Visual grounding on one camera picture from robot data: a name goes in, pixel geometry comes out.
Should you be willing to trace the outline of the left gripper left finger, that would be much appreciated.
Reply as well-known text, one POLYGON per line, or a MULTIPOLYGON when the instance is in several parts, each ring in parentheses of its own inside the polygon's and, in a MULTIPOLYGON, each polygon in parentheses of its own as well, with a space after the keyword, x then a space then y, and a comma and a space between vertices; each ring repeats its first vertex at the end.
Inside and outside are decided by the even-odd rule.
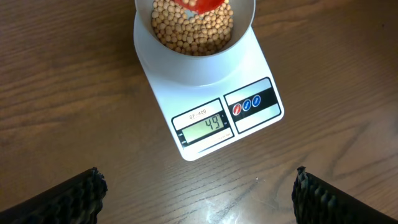
POLYGON ((95 167, 1 212, 1 223, 96 224, 108 191, 95 167))

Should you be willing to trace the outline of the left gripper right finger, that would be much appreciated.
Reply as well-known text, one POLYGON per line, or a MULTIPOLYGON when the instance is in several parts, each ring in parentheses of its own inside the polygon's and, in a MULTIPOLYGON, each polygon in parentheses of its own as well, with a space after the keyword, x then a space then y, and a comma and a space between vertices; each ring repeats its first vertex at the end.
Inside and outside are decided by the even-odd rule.
POLYGON ((298 224, 397 224, 397 220, 330 185, 305 167, 297 169, 292 191, 298 224))

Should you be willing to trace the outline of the red plastic measuring scoop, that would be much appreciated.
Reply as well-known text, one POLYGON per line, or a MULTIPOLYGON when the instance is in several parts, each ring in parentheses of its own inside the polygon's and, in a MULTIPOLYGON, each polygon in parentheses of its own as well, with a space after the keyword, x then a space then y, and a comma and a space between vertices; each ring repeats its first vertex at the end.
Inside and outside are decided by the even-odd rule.
POLYGON ((224 3, 224 0, 194 0, 194 5, 190 4, 191 0, 174 0, 174 2, 190 11, 203 14, 221 6, 224 3))

